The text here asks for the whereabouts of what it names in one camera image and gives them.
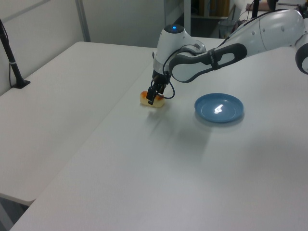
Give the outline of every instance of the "white wall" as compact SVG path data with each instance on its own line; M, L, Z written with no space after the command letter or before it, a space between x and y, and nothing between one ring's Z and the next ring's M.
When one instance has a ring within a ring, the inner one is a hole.
M75 42L83 41L75 0L48 1L4 26L23 78ZM8 75L9 62L0 44L0 95L10 88Z
M168 24L182 14L179 2L166 0ZM84 0L83 5L92 42L157 47L165 27L164 0Z

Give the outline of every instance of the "bread piece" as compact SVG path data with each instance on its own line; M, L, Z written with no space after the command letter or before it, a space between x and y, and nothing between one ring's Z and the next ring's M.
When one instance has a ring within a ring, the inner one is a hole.
M149 100L146 98L147 91L143 91L140 94L140 103L149 107L162 107L165 104L165 99L163 97L160 97L159 95L156 95L153 105L150 105L148 102Z

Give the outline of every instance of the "black stand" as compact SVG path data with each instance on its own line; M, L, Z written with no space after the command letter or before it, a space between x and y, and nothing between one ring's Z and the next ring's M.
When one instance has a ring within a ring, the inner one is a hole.
M16 77L16 84L13 85L12 87L21 89L21 88L25 87L26 85L28 85L30 83L30 81L24 80L21 77L21 74L19 72L19 69L18 69L17 63L15 61L13 52L12 52L11 47L9 45L9 40L6 36L4 26L2 24L1 19L0 19L0 39L1 39L1 42L3 44L4 50L6 52L6 55L8 56L12 70L13 70L15 77Z
M259 0L254 0L254 6L252 9L252 16L251 18L255 18L258 15L258 9L259 9Z

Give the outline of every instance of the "black cable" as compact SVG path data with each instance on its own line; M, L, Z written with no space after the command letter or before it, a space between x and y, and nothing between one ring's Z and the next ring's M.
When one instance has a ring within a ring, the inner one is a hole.
M1 21L1 19L0 19L0 26L3 28L3 30L4 30L4 33L5 33L5 37L6 37L6 39L8 40L8 43L9 43L9 36L8 36L8 33L6 33L6 29L5 29L5 27L4 27L4 25L3 25L3 23L2 23L2 21Z
M246 21L248 21L249 11L250 11L250 8L251 8L252 4L254 4L254 2L255 2L255 1L253 0L252 3L250 4L249 8L248 8L248 14L247 14Z
M12 88L12 84L11 84L11 64L9 64L9 83L10 83L10 87Z
M168 75L167 75L166 72L165 72L165 66L166 66L168 60L169 60L176 52L178 52L180 49L177 49L176 51L174 51L174 52L166 59L164 65L163 65L163 74L164 74L164 77L166 78L166 80L168 79ZM172 98L175 96L175 90L174 90L174 87L173 87L172 83L170 82L170 80L169 80L169 84L170 84L170 86L171 86L171 88L172 88L172 91L173 91L173 94L172 94L171 97L165 97L165 96L163 96L163 95L161 95L161 94L157 94L157 95L159 95L160 97L162 97L162 98L164 98L164 99L167 99L167 100L172 99Z
M5 29L1 19L0 19L0 26L3 28L4 33L5 33L5 37L6 37L7 41L8 41L8 43L9 43L9 36L8 36L8 33L6 32L6 29ZM10 83L10 87L12 88L12 83L11 83L11 64L10 63L9 63L9 83Z

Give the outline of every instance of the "white table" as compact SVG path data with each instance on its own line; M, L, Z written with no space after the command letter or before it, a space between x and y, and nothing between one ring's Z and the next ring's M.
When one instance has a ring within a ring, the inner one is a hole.
M12 231L308 230L308 77L294 55L173 80L161 109L139 104L148 65ZM194 102L213 92L239 98L243 119L201 120Z
M76 43L29 76L30 85L2 95L0 197L30 205L149 65L152 51Z

